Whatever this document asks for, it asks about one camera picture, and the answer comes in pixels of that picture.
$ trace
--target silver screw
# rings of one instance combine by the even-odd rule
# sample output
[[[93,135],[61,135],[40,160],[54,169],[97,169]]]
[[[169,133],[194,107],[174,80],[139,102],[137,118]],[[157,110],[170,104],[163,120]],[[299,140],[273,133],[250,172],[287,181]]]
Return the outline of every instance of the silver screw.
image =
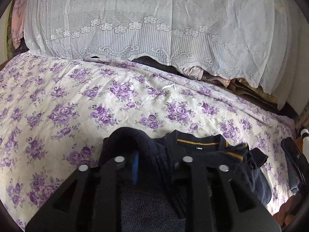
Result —
[[[117,163],[121,163],[121,162],[124,162],[124,161],[125,161],[125,158],[124,158],[123,156],[117,156],[117,157],[115,158],[115,161],[116,161]]]
[[[192,157],[190,157],[190,156],[185,156],[185,157],[183,157],[182,158],[182,160],[184,161],[184,162],[192,162],[193,161],[193,158]]]
[[[227,172],[229,170],[229,167],[227,165],[221,165],[219,166],[220,171]]]
[[[78,168],[79,171],[85,172],[88,170],[88,166],[87,165],[80,165]]]

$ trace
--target dark blue fabric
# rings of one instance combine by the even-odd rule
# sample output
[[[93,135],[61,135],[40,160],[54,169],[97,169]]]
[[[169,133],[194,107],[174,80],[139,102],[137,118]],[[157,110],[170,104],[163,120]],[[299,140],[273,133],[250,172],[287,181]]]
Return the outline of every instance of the dark blue fabric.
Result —
[[[185,222],[179,217],[185,217],[186,189],[173,187],[171,180],[183,155],[200,158],[205,167],[227,165],[263,205],[270,201],[271,189],[259,168],[267,156],[257,148],[251,152],[246,144],[230,146],[221,135],[196,138],[176,130],[151,139],[141,130],[122,127],[104,139],[98,165],[134,151],[139,153],[137,185],[122,186],[120,190],[123,231],[184,231]]]

